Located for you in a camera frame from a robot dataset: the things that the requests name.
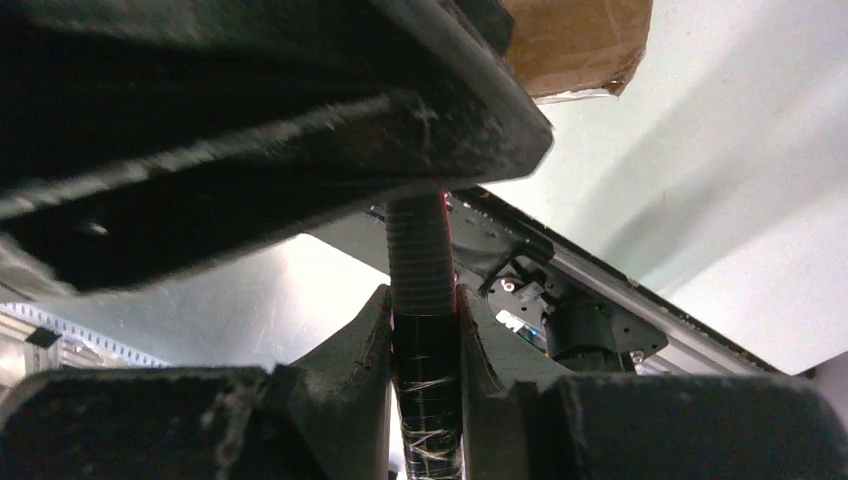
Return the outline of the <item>brown cardboard express box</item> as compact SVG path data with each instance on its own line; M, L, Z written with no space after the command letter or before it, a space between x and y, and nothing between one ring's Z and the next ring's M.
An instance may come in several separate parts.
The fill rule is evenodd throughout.
M644 58L651 0L505 1L514 76L538 104L619 97Z

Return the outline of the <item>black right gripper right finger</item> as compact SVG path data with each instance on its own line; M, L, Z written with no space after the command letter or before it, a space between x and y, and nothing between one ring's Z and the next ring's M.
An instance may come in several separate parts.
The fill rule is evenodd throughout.
M847 434L792 377L572 372L457 289L470 479L843 479Z

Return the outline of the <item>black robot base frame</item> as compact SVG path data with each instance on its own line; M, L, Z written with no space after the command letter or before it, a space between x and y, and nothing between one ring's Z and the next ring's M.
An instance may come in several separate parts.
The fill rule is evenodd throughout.
M490 191L445 196L455 273L505 326L576 370L758 375L768 362Z

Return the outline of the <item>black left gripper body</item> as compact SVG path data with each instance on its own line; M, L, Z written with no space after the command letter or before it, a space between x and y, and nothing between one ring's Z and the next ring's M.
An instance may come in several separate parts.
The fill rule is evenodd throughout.
M136 289L419 192L523 177L549 122L451 1L5 1L1 285Z

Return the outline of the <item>red black utility knife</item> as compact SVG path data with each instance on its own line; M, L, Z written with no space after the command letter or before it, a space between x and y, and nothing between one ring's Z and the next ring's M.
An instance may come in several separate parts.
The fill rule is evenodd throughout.
M462 475L456 279L445 196L386 206L394 384L406 474Z

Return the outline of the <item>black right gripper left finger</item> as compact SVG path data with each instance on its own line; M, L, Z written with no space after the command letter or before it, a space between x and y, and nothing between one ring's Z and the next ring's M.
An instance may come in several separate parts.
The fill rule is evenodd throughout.
M5 479L385 479L390 310L377 288L298 360L50 370L1 404Z

